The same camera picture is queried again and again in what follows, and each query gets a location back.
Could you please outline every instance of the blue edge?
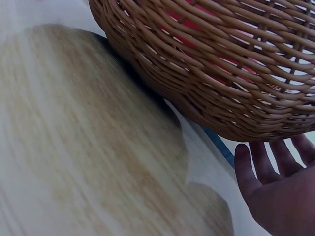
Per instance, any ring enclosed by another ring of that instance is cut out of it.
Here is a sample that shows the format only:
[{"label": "blue edge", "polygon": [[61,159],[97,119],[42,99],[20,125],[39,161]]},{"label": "blue edge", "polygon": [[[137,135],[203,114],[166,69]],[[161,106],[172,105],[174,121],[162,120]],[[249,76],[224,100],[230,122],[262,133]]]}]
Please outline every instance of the blue edge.
[{"label": "blue edge", "polygon": [[205,133],[208,135],[208,137],[211,139],[211,141],[214,143],[215,146],[219,149],[219,151],[222,153],[222,155],[226,158],[228,163],[234,168],[234,155],[231,153],[231,151],[227,148],[227,146],[224,144],[224,142],[221,140],[219,135],[217,135],[215,132],[213,132],[211,129],[203,128]]}]

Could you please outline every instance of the woven basket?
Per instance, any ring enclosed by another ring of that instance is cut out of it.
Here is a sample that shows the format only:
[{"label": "woven basket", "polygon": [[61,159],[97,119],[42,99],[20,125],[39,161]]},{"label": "woven basket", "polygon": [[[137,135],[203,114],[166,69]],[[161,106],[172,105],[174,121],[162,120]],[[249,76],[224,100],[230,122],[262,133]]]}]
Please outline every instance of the woven basket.
[{"label": "woven basket", "polygon": [[186,117],[235,141],[315,129],[314,0],[90,0],[115,50]]}]

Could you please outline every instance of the palm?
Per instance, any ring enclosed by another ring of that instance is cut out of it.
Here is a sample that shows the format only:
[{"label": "palm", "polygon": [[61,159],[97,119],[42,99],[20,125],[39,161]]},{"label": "palm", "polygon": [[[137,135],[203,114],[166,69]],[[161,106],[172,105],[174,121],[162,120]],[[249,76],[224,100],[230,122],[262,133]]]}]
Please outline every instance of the palm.
[{"label": "palm", "polygon": [[235,152],[235,171],[241,193],[254,219],[276,236],[314,235],[315,222],[315,148],[304,136],[292,139],[307,168],[298,164],[284,141],[271,143],[280,174],[268,158],[264,143],[250,143],[250,152],[239,145]]}]

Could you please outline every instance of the finger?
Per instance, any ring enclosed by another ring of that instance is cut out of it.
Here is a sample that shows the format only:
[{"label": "finger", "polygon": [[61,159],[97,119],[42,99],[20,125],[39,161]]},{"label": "finger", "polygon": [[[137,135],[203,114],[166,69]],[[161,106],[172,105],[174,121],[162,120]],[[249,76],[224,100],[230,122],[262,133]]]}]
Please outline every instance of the finger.
[{"label": "finger", "polygon": [[289,177],[297,173],[303,167],[295,161],[291,152],[283,140],[270,143],[271,151],[276,159],[276,163],[283,177]]},{"label": "finger", "polygon": [[239,144],[235,150],[235,174],[241,194],[248,203],[251,194],[262,184],[256,179],[252,170],[251,155],[245,144]]},{"label": "finger", "polygon": [[294,147],[300,154],[303,163],[306,166],[311,165],[311,163],[315,160],[314,144],[308,138],[306,138],[304,134],[295,136],[291,140]]},{"label": "finger", "polygon": [[258,180],[262,184],[280,180],[281,176],[275,172],[271,165],[265,144],[263,142],[251,142],[250,148]]}]

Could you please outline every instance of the wood grain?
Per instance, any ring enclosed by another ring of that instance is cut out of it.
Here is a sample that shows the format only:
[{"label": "wood grain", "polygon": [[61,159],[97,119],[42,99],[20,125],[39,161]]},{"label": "wood grain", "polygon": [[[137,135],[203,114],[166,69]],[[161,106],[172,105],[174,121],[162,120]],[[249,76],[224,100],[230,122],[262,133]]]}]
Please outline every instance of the wood grain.
[{"label": "wood grain", "polygon": [[0,47],[1,236],[231,236],[185,184],[174,116],[89,32],[37,26]]}]

